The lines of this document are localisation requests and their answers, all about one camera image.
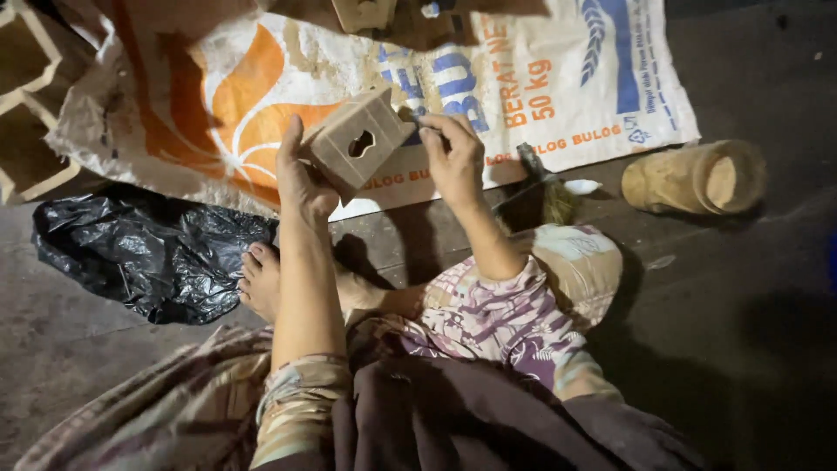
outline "person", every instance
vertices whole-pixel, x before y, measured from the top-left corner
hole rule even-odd
[[[703,468],[584,350],[619,285],[616,245],[589,226],[508,236],[483,197],[484,148],[467,117],[419,123],[471,258],[402,290],[338,266],[327,225],[338,197],[306,164],[293,116],[276,159],[279,247],[253,244],[239,282],[270,326],[222,327],[178,351],[59,424],[16,468]]]

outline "black plastic bag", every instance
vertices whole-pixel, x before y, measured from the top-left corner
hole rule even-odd
[[[278,222],[127,184],[42,203],[38,259],[151,323],[210,323],[239,304],[241,254]]]

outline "toe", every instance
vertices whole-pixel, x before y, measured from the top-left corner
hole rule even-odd
[[[261,272],[261,263],[255,259],[252,253],[245,252],[241,256],[241,271],[248,279],[252,279],[257,273]]]
[[[279,266],[279,255],[276,253],[273,246],[256,242],[250,246],[250,253],[253,254],[256,261],[258,261],[262,267],[273,268]]]

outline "brown cloth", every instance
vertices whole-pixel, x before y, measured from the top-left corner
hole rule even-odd
[[[333,409],[332,454],[299,453],[256,468],[703,469],[658,417],[597,396],[547,404],[500,371],[457,360],[381,360],[355,374]]]

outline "concrete floor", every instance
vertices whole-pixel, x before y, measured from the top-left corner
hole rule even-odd
[[[833,468],[837,5],[686,3],[669,4],[669,41],[704,141],[758,144],[772,177],[768,195],[753,214],[723,220],[648,215],[618,196],[586,201],[579,221],[606,231],[626,256],[623,286],[589,335],[591,350],[630,404],[673,423],[715,468]],[[566,176],[596,179],[618,195],[633,159]],[[500,200],[506,191],[489,195]],[[0,468],[75,408],[176,347],[221,323],[262,324],[239,308],[209,326],[150,325],[37,262],[31,211],[0,208]],[[348,265],[395,287],[469,255],[440,202],[332,230]],[[664,256],[675,260],[644,269]]]

